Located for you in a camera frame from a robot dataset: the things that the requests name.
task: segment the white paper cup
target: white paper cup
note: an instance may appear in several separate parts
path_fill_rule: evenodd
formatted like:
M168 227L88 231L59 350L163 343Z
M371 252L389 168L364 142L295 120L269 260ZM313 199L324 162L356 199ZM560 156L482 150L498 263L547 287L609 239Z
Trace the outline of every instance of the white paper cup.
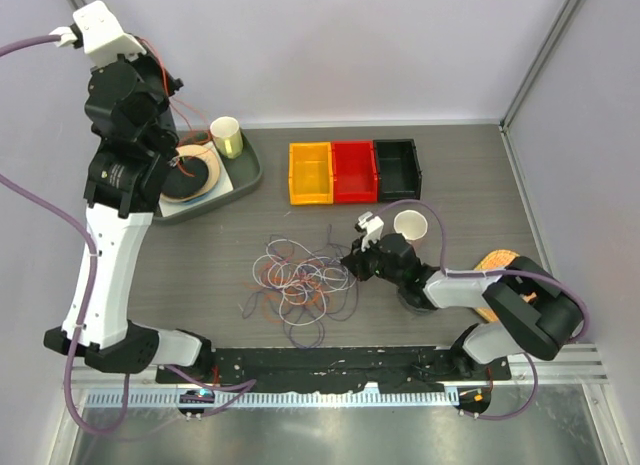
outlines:
M418 248L427 234L429 223L420 212L404 210L393 220L393 229L396 233L401 233L413 248Z
M218 151L227 158L236 158L242 153L240 124L233 117L216 118L209 131Z

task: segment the orange object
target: orange object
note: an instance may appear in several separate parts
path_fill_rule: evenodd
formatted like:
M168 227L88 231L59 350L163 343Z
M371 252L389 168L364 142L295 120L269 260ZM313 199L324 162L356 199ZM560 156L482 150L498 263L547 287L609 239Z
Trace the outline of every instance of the orange object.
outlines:
M511 261L519 257L516 252L511 250L494 250L484 257L474 270L491 270L492 268L503 268L511 263ZM535 298L535 293L525 298L530 302ZM476 308L476 313L484 318L487 322L499 322L500 319L490 308Z
M373 142L331 142L333 203L378 201L378 169Z
M289 144L291 205L333 203L331 143Z

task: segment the white wall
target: white wall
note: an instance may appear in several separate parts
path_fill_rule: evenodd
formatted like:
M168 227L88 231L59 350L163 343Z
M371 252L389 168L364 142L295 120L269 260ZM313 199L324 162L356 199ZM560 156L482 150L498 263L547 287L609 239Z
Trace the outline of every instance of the white wall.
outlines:
M554 270L640 437L640 0L586 0L512 128Z
M64 0L0 0L0 45L69 23ZM0 59L0 170L78 218L98 145L83 114L88 79L83 54L54 45ZM42 465L62 413L64 363L42 338L64 319L82 242L0 188L0 463Z
M502 118L564 0L104 0L245 123Z

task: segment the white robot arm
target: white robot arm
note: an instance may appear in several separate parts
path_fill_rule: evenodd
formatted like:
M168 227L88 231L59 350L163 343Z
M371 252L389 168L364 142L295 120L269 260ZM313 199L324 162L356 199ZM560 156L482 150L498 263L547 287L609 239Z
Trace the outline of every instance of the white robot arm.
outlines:
M526 257L514 259L502 271L456 272L454 278L422 263L401 234L383 236L383 227L382 219L371 212L358 219L355 228L362 235L342 260L357 279L377 276L397 285L403 305L417 314L486 307L500 318L474 325L456 340L452 350L458 352L455 365L461 373L522 352L552 360L583 321L578 304L549 280L541 280L552 277ZM532 293L536 299L529 304L522 296Z
M84 194L87 229L98 249L98 271L78 354L104 372L138 373L149 365L174 364L196 377L206 375L213 361L209 340L127 320L140 246L175 164L178 137L169 96L182 82L162 70L151 51L124 32L103 2L77 10L73 19L72 26L52 34L61 35L59 46L83 46L95 65L85 111L93 122L92 131L100 137ZM45 334L45 346L62 354L76 328L89 261L85 247L69 313L62 327Z

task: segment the black bin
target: black bin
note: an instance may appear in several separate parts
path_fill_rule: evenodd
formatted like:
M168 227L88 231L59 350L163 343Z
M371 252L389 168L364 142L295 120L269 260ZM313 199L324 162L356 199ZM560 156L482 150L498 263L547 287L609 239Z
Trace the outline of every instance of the black bin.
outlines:
M378 201L420 199L422 171L413 140L374 140Z

